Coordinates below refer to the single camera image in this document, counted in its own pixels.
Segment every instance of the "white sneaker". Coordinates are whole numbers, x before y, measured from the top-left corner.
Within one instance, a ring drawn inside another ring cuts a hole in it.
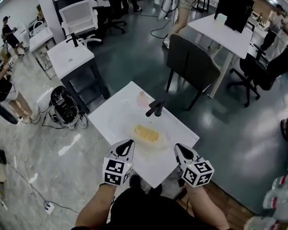
[[[165,38],[163,39],[163,42],[162,42],[162,43],[164,44],[165,47],[167,47],[167,49],[169,48],[169,39],[168,39],[168,37],[165,37]]]
[[[31,115],[31,118],[32,118],[33,121],[36,120],[38,114],[39,114],[39,106],[37,105],[37,106],[35,107],[32,115]]]

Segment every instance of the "white shirt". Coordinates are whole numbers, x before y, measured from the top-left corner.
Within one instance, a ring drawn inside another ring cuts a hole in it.
[[[269,26],[270,31],[278,34],[282,26],[282,20],[284,20],[284,17],[282,15],[278,15],[277,13],[273,13],[270,20],[272,21],[270,22]]]
[[[285,28],[288,30],[288,23],[285,24]],[[280,30],[277,36],[287,45],[288,44],[288,35],[284,30]]]

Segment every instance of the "yellow food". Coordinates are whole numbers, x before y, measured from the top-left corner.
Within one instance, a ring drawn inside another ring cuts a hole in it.
[[[160,138],[159,132],[149,129],[147,127],[144,127],[142,125],[136,125],[134,127],[134,132],[139,137],[145,140],[151,141],[151,142],[157,142],[158,139]]]

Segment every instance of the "black shorts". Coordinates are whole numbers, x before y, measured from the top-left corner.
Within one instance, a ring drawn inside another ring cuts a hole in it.
[[[12,48],[17,48],[17,45],[19,44],[18,39],[14,35],[7,38],[6,41],[9,45],[11,45]]]

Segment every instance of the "person standing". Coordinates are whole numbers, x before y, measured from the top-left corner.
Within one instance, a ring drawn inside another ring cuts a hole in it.
[[[273,44],[271,45],[271,47],[268,48],[266,52],[267,59],[271,61],[276,57],[278,57],[284,51],[287,45],[288,45],[288,22],[281,27]]]
[[[175,21],[175,24],[170,33],[163,39],[162,42],[166,48],[169,48],[170,36],[174,33],[179,33],[182,28],[186,27],[190,10],[193,8],[196,2],[197,0],[179,0],[177,20]]]
[[[140,6],[136,2],[136,0],[131,0],[131,3],[132,3],[132,6],[133,6],[133,12],[134,13],[142,11],[142,9],[140,8]],[[124,14],[128,14],[129,13],[128,1],[127,0],[122,0],[122,4],[123,4],[123,12],[124,12]]]
[[[23,54],[19,54],[17,47],[22,48],[24,51],[27,50],[27,47],[25,48],[24,46],[22,46],[22,44],[18,41],[18,39],[14,36],[14,30],[11,30],[8,23],[8,16],[5,16],[3,18],[3,28],[2,28],[2,34],[5,36],[6,41],[8,42],[9,45],[11,45],[11,47],[13,48],[15,54],[18,57],[22,57],[24,56]]]
[[[269,18],[270,26],[268,29],[268,34],[264,38],[264,43],[260,46],[263,51],[266,51],[274,42],[276,35],[279,33],[282,26],[282,16],[283,8],[279,4],[276,6],[276,12],[272,14]]]
[[[0,69],[0,102],[8,103],[19,116],[23,117],[24,123],[30,124],[32,120],[37,118],[39,108],[37,106],[35,111],[32,112],[28,102],[24,99],[23,95],[17,91],[15,85],[4,78],[7,71],[8,65]]]

